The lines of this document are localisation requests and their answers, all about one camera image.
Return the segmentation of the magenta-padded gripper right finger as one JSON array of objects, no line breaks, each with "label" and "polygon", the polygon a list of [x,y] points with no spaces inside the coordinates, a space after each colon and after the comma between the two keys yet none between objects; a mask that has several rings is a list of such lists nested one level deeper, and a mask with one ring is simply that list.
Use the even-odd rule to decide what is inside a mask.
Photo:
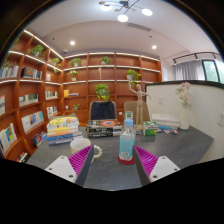
[{"label": "magenta-padded gripper right finger", "polygon": [[168,157],[157,157],[137,145],[133,148],[133,155],[143,186],[180,170]]}]

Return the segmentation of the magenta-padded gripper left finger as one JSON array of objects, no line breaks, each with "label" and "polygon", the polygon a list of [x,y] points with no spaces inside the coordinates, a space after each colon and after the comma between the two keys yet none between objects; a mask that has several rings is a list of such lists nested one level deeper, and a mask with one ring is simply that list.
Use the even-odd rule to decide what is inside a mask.
[{"label": "magenta-padded gripper left finger", "polygon": [[87,146],[69,157],[59,156],[46,168],[46,171],[83,186],[93,155],[93,146]]}]

